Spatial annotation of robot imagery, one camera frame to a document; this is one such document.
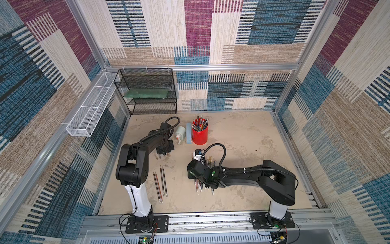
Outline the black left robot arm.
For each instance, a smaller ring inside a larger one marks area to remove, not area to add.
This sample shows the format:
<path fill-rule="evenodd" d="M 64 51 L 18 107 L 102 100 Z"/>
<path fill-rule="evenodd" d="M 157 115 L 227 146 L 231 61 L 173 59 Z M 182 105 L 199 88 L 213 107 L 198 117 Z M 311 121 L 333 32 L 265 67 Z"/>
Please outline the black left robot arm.
<path fill-rule="evenodd" d="M 133 209 L 128 220 L 129 227 L 148 231 L 154 226 L 154 213 L 145 186 L 149 174 L 149 154 L 156 150 L 157 154 L 166 155 L 174 150 L 171 139 L 173 128 L 165 121 L 139 142 L 125 144 L 120 149 L 115 176 L 131 199 Z"/>

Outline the red striped pencil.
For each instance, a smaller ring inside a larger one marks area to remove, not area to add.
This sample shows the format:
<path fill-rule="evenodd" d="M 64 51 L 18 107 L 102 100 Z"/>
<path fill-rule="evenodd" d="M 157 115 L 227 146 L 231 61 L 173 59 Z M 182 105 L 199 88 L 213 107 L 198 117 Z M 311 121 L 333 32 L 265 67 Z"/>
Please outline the red striped pencil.
<path fill-rule="evenodd" d="M 162 195 L 162 191 L 161 191 L 161 188 L 160 188 L 160 185 L 159 185 L 157 173 L 155 173 L 154 175 L 155 175 L 155 180 L 156 180 L 157 191 L 158 191 L 158 194 L 159 194 L 159 201 L 160 201 L 160 203 L 163 203 L 163 195 Z"/>

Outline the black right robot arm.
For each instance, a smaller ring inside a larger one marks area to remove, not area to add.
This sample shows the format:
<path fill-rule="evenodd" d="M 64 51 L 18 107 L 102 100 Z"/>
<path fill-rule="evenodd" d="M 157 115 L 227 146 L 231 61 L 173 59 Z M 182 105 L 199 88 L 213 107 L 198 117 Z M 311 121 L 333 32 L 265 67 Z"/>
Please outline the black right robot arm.
<path fill-rule="evenodd" d="M 190 180 L 197 179 L 212 189 L 230 186 L 262 188 L 272 199 L 268 216 L 275 220 L 283 220 L 288 207 L 295 204 L 296 176 L 271 160 L 247 168 L 209 168 L 192 160 L 187 166 L 187 172 Z"/>

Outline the black striped pencil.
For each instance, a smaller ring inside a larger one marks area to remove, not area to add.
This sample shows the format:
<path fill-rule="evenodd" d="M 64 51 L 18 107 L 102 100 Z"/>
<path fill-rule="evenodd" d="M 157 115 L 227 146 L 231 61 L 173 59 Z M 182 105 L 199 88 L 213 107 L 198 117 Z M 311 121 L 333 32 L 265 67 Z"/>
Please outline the black striped pencil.
<path fill-rule="evenodd" d="M 163 196 L 165 197 L 164 179 L 163 179 L 162 174 L 163 174 L 163 171 L 162 171 L 162 167 L 160 166 L 161 189 L 162 189 Z"/>
<path fill-rule="evenodd" d="M 158 197 L 158 201 L 159 201 L 159 194 L 158 194 L 158 191 L 157 191 L 157 187 L 156 187 L 156 180 L 155 180 L 155 172 L 153 172 L 153 178 L 154 178 L 154 184 L 155 184 L 155 188 L 156 188 L 156 192 L 157 192 L 157 197 Z"/>

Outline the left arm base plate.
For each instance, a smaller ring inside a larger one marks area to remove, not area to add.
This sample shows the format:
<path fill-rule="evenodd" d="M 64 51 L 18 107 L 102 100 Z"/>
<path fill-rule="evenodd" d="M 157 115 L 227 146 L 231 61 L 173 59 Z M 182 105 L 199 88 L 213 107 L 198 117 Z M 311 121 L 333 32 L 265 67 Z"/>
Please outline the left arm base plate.
<path fill-rule="evenodd" d="M 169 216 L 157 215 L 149 217 L 130 216 L 126 225 L 126 234 L 135 233 L 166 233 L 168 231 Z"/>

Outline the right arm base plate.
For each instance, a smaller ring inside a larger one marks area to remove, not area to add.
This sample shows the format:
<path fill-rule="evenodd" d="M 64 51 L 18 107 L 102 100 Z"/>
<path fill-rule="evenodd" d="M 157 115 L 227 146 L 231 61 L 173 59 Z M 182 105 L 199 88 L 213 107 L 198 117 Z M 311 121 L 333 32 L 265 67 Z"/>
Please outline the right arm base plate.
<path fill-rule="evenodd" d="M 256 230 L 295 228 L 295 223 L 289 211 L 286 212 L 281 220 L 271 217 L 264 211 L 252 212 L 250 214 L 249 223 L 251 223 Z"/>

